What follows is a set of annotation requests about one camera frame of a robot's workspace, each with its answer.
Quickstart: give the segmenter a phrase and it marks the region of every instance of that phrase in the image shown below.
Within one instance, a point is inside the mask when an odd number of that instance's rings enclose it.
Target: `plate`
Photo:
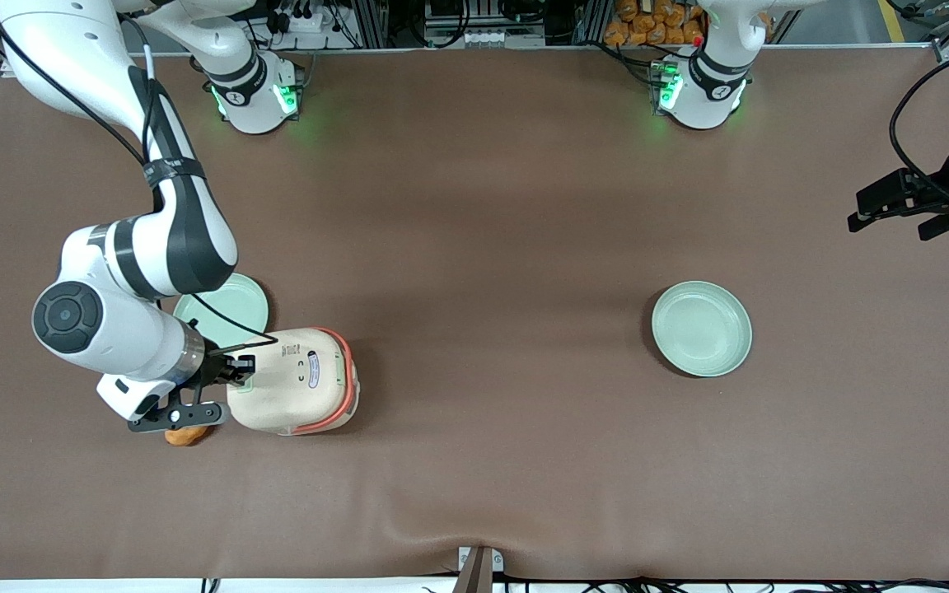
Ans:
[[[746,308],[711,282],[681,282],[654,305],[654,341],[669,362],[694,376],[721,376],[749,356],[753,324]]]
[[[200,299],[204,299],[222,315],[229,316],[236,322],[258,331],[266,331],[266,324],[270,319],[270,305],[266,299],[266,293],[258,282],[244,274],[230,275],[226,284],[222,284],[218,290],[201,292]],[[219,318],[218,315],[212,314],[189,294],[178,299],[178,304],[174,307],[174,316],[185,323],[196,319],[196,330],[217,344],[219,348],[235,346],[256,338],[255,334],[250,334],[227,320]]]

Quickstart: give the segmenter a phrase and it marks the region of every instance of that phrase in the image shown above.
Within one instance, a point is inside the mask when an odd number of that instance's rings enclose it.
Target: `brown tablecloth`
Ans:
[[[89,121],[0,83],[0,577],[434,573],[949,577],[949,236],[852,236],[929,49],[765,50],[692,132],[587,52],[330,56],[302,120],[244,136],[159,60],[273,326],[353,340],[362,402],[294,439],[129,434],[31,304],[64,237],[147,211]],[[949,72],[903,142],[949,152]],[[719,282],[749,360],[700,380],[647,316]]]

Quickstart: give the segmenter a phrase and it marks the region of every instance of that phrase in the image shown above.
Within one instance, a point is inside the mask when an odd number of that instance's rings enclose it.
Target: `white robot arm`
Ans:
[[[679,73],[662,91],[659,105],[679,124],[708,130],[723,124],[738,108],[752,68],[767,39],[760,13],[793,11],[825,0],[699,0],[708,14],[704,44],[686,57],[669,57]]]
[[[222,115],[245,134],[263,134],[297,115],[295,64],[257,50],[227,18],[255,0],[117,1],[143,5],[137,22],[174,39],[196,57],[211,80]]]
[[[82,115],[29,60],[95,114],[144,138],[157,206],[68,237],[57,280],[36,302],[35,334],[58,357],[105,374],[98,393],[133,431],[225,421],[227,409],[214,402],[177,418],[180,388],[241,381],[253,368],[210,356],[214,344],[154,305],[221,286],[237,258],[170,98],[129,59],[109,0],[0,0],[0,22],[8,60],[31,94]],[[157,413],[165,395],[170,413]]]

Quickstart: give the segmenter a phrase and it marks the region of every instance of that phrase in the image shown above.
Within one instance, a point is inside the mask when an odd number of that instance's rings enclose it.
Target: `black cable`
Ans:
[[[277,342],[280,341],[276,339],[275,337],[272,337],[272,335],[270,334],[265,334],[263,333],[263,331],[251,329],[247,325],[244,325],[241,322],[238,322],[238,320],[229,318],[229,316],[226,316],[218,309],[211,307],[211,305],[209,305],[207,301],[205,301],[202,297],[200,297],[199,294],[192,294],[192,297],[193,299],[196,299],[197,303],[199,303],[200,305],[203,305],[204,309],[207,309],[207,311],[211,311],[212,314],[214,315],[218,315],[219,318],[221,318],[222,320],[225,320],[226,323],[229,323],[236,327],[240,327],[242,330],[247,331],[248,334],[255,334],[255,335],[259,335],[259,337],[261,338],[266,338],[266,341],[264,342],[255,342],[254,344],[237,344],[236,346],[227,346],[226,348],[211,350],[211,352],[208,353],[209,357],[217,356],[218,354],[236,353],[238,352],[238,350],[254,348],[255,346],[269,346],[270,344],[276,344]]]
[[[95,123],[100,125],[102,128],[105,128],[106,132],[112,134],[112,138],[116,138],[116,140],[118,140],[118,142],[121,143],[121,145],[124,145],[125,149],[127,149],[127,152],[131,153],[131,156],[134,157],[135,161],[138,161],[139,165],[144,166],[144,164],[146,164],[146,162],[142,158],[142,153],[139,153],[139,151],[135,150],[134,146],[131,145],[131,143],[127,142],[127,139],[125,139],[124,136],[120,134],[120,132],[116,131],[116,128],[113,128],[112,125],[109,125],[108,121],[105,121],[100,115],[95,113],[94,110],[90,109],[89,106],[86,106],[86,104],[83,104],[83,102],[80,101],[78,98],[76,98],[76,96],[73,95],[68,89],[65,89],[64,86],[61,86],[61,84],[57,82],[57,80],[54,80],[52,76],[50,76],[49,74],[46,74],[45,70],[42,70],[42,68],[39,68],[38,64],[34,63],[34,61],[31,61],[31,58],[27,57],[27,54],[24,53],[22,49],[18,48],[18,46],[16,46],[14,40],[12,40],[10,35],[7,33],[7,30],[5,30],[5,27],[2,26],[1,22],[0,22],[0,35],[2,36],[2,41],[4,42],[4,44],[10,45],[10,49],[12,49],[12,52],[14,52],[17,57],[23,60],[23,63],[26,63],[27,67],[31,68],[31,70],[34,70],[36,74],[41,76],[42,79],[46,81],[46,83],[48,83],[50,86],[54,88],[54,90],[56,90],[61,95],[64,95],[65,98],[67,98],[69,101],[75,104],[75,106],[79,108],[80,111],[82,111],[83,113],[86,113],[87,117],[90,117],[91,119],[95,121]]]
[[[131,18],[130,15],[125,14],[125,12],[121,12],[119,14],[119,18],[131,23],[131,26],[134,27],[136,31],[138,31],[138,37],[142,39],[142,46],[144,49],[147,48],[148,51],[146,58],[151,60],[152,46],[148,43],[148,38],[146,37],[146,34],[144,34],[142,26],[140,26],[136,20]],[[151,63],[146,64],[146,72],[153,72],[153,76],[155,76],[155,68]],[[150,127],[152,124],[153,80],[154,78],[150,77],[147,77],[146,80],[146,113],[144,113],[144,121],[142,122],[142,157],[144,158],[145,162],[148,162],[148,127]]]
[[[358,44],[357,36],[350,30],[350,25],[347,24],[346,20],[343,19],[343,11],[339,10],[339,4],[336,0],[328,0],[327,4],[328,10],[332,12],[332,18],[339,23],[339,28],[343,30],[343,37],[346,37],[346,40],[353,45],[354,49],[360,49],[361,44]]]
[[[645,67],[649,67],[649,65],[651,65],[651,63],[649,63],[649,61],[647,61],[647,60],[637,60],[636,58],[630,58],[630,57],[628,57],[628,56],[625,56],[624,54],[621,53],[621,49],[614,50],[614,49],[611,48],[609,45],[603,44],[602,41],[595,41],[594,39],[587,39],[587,40],[584,40],[584,41],[577,42],[577,45],[592,45],[592,46],[595,46],[595,48],[602,49],[603,52],[606,53],[606,55],[609,55],[610,57],[614,58],[614,60],[618,60],[618,61],[625,61],[625,60],[628,60],[629,63],[631,63],[631,64],[633,64],[633,65],[645,65]],[[645,44],[645,45],[640,45],[640,48],[656,49],[656,50],[659,50],[659,52],[662,52],[662,53],[664,53],[664,54],[669,54],[670,56],[676,56],[677,58],[683,58],[683,59],[690,59],[690,57],[693,56],[693,54],[692,54],[692,56],[684,56],[683,54],[681,54],[681,53],[679,53],[679,52],[674,52],[674,50],[671,50],[671,49],[669,49],[669,48],[662,48],[661,45]]]
[[[660,82],[655,82],[654,80],[648,79],[643,74],[640,74],[640,72],[635,70],[636,67],[650,68],[651,61],[637,60],[635,58],[630,58],[629,56],[625,56],[624,54],[621,53],[620,45],[618,45],[616,49],[612,49],[609,45],[603,44],[603,42],[601,41],[591,41],[591,40],[581,41],[580,44],[577,44],[577,45],[594,45],[596,46],[596,48],[602,49],[603,52],[606,53],[606,55],[609,55],[610,57],[614,58],[614,60],[617,60],[619,61],[619,63],[622,63],[624,65],[624,70],[628,71],[629,74],[632,75],[632,78],[635,78],[636,80],[638,80],[638,82],[645,84],[645,86],[661,86]]]
[[[892,112],[892,120],[889,120],[888,123],[888,139],[889,142],[892,142],[892,150],[895,151],[895,154],[900,158],[900,161],[902,161],[903,164],[907,166],[907,169],[909,169],[911,173],[918,177],[918,179],[922,180],[928,187],[933,188],[933,190],[949,198],[949,190],[946,190],[938,183],[935,183],[933,179],[930,179],[930,177],[927,176],[925,171],[923,171],[920,166],[914,164],[914,161],[912,161],[910,156],[907,155],[907,151],[903,150],[903,147],[900,145],[900,140],[896,136],[895,132],[895,125],[897,121],[900,120],[900,114],[903,113],[903,109],[906,108],[907,104],[910,102],[910,99],[914,96],[914,93],[916,93],[920,87],[925,86],[925,83],[929,82],[933,76],[947,70],[947,68],[949,68],[949,60],[942,61],[942,63],[939,63],[939,65],[933,68],[933,70],[927,72],[925,76],[919,78],[918,82],[915,82],[914,86],[910,87],[910,90],[907,91],[907,94],[900,99],[900,104],[895,107],[895,111]]]
[[[265,38],[259,37],[259,35],[255,34],[255,27],[251,26],[251,19],[244,20],[248,22],[248,31],[251,31],[251,41],[254,42],[255,46],[259,46],[259,44],[266,44],[266,48],[268,49],[270,42],[268,42]]]
[[[885,0],[885,3],[892,7],[892,10],[899,12],[900,16],[904,19],[910,18],[919,18],[920,16],[925,16],[925,12],[918,10],[918,7],[914,4],[907,4],[906,7],[900,7],[899,4],[895,3],[895,0]]]
[[[467,5],[467,0],[459,0],[459,3],[460,15],[458,19],[456,19],[456,31],[453,31],[452,37],[449,38],[445,44],[436,45],[433,41],[428,41],[423,35],[419,34],[419,31],[415,30],[415,22],[418,19],[412,15],[412,7],[417,7],[419,5],[418,1],[409,4],[409,33],[411,33],[412,37],[414,37],[419,44],[424,46],[424,48],[445,49],[448,48],[449,45],[455,44],[456,41],[459,41],[460,38],[464,36],[464,33],[467,31],[467,26],[470,26],[471,23],[471,11]]]
[[[508,8],[509,3],[509,0],[497,0],[497,11],[509,21],[522,24],[540,22],[544,20],[544,15],[547,14],[547,2],[542,2],[537,12],[512,11],[511,8]]]

